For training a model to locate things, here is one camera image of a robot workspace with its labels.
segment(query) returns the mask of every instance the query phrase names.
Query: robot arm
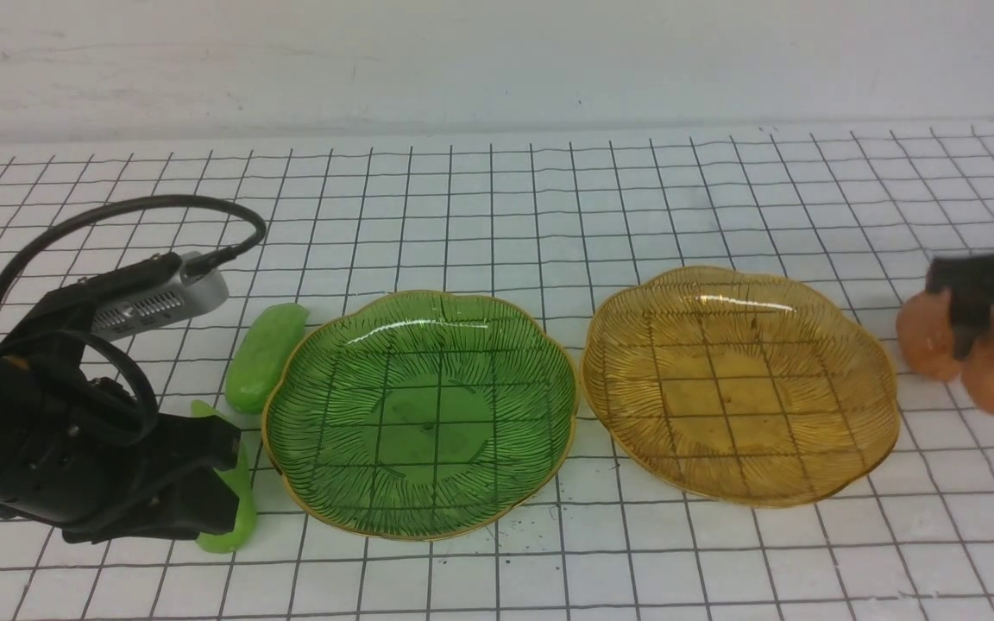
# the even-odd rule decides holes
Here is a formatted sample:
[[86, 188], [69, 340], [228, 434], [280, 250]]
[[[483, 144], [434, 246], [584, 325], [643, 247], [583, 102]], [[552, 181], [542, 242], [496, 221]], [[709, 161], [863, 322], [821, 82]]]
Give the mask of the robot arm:
[[[70, 543], [193, 539], [232, 530], [236, 495], [213, 471], [236, 466], [240, 430], [220, 417], [161, 413], [145, 374], [110, 341], [224, 302], [228, 290], [217, 265], [263, 239], [261, 217], [205, 197], [105, 205], [24, 248], [0, 276], [0, 304], [28, 259], [56, 239], [106, 217], [162, 207], [229, 213], [252, 223], [255, 235], [206, 255], [155, 256], [52, 291], [3, 339], [0, 518], [60, 528]], [[128, 391], [110, 378], [87, 380], [79, 369], [86, 347], [110, 361]]]

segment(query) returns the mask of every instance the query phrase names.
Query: flower-shaped plate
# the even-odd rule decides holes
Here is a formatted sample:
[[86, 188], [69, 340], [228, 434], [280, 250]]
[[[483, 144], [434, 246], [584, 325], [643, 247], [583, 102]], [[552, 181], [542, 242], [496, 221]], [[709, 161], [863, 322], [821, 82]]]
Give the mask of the flower-shaped plate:
[[576, 408], [569, 357], [522, 310], [403, 292], [293, 350], [263, 441], [315, 518], [431, 540], [485, 526], [544, 486]]
[[899, 434], [880, 343], [811, 287], [682, 267], [597, 310], [588, 403], [660, 479], [754, 506], [824, 499], [884, 460]]

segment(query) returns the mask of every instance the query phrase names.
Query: green cucumber toy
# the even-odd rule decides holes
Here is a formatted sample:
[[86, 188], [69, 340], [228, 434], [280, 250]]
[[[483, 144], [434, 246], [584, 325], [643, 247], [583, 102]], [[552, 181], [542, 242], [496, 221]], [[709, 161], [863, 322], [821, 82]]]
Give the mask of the green cucumber toy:
[[[197, 400], [190, 403], [190, 414], [196, 419], [221, 416], [205, 401]], [[236, 457], [236, 467], [228, 471], [214, 472], [217, 472], [217, 476], [220, 476], [224, 484], [228, 485], [240, 499], [240, 504], [236, 508], [236, 523], [230, 533], [224, 535], [202, 533], [198, 535], [196, 543], [199, 548], [211, 554], [231, 554], [251, 538], [259, 519], [255, 511], [255, 500], [252, 498], [252, 475], [248, 470], [248, 456], [245, 455], [243, 445], [240, 447], [240, 455]]]
[[225, 378], [224, 397], [233, 410], [245, 414], [263, 411], [287, 359], [305, 335], [308, 316], [309, 311], [300, 304], [279, 304], [252, 322]]

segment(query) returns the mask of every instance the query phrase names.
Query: orange toy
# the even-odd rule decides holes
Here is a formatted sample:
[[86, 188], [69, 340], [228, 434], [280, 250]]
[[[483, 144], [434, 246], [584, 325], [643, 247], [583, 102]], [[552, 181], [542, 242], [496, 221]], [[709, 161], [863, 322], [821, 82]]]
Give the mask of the orange toy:
[[962, 384], [994, 414], [994, 254], [936, 258], [926, 291], [896, 315], [896, 338], [915, 373]]

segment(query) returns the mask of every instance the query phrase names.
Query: green glass plate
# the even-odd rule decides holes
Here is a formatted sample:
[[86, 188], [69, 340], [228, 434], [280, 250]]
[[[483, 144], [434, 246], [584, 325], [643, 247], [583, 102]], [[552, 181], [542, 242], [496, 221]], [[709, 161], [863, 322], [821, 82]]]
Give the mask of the green glass plate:
[[575, 369], [512, 304], [403, 292], [308, 335], [263, 412], [263, 443], [309, 514], [439, 539], [524, 502], [573, 441]]

